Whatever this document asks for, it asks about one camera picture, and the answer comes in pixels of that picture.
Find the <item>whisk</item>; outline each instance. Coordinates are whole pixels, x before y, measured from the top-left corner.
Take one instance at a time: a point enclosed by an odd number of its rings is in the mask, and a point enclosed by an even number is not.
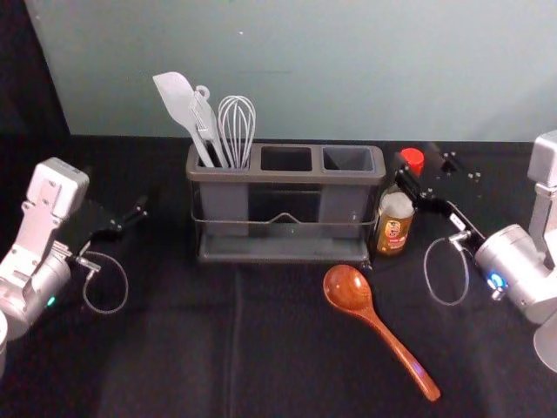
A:
[[[246,168],[255,136],[255,107],[244,96],[227,96],[218,105],[218,132],[232,168]]]

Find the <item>blue indicator light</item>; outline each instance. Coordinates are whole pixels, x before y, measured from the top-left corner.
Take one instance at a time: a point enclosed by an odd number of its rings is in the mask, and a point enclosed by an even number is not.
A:
[[[507,285],[507,283],[505,283],[503,278],[501,276],[499,276],[497,273],[491,273],[489,275],[489,279],[487,280],[487,284],[492,289],[502,288],[502,287],[505,287]]]

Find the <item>bottle label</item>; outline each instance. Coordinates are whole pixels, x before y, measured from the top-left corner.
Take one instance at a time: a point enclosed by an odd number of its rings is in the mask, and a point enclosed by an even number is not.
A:
[[[389,254],[402,249],[406,243],[411,222],[412,216],[406,219],[397,219],[383,213],[379,219],[378,251]]]
[[[397,238],[400,234],[400,222],[388,220],[385,225],[385,235],[388,239]]]

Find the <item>spoon bowl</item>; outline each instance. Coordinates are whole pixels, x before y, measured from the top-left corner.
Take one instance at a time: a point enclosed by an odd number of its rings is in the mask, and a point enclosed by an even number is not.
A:
[[[361,311],[372,305],[372,289],[361,273],[350,266],[335,266],[323,280],[323,291],[340,310]]]

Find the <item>sauce bottle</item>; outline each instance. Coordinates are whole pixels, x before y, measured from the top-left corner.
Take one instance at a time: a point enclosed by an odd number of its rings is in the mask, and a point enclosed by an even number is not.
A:
[[[419,176],[424,167],[424,154],[415,148],[405,148],[400,154],[413,173]],[[379,202],[379,226],[376,233],[378,253],[395,255],[404,249],[414,212],[413,202],[397,185],[385,190]]]

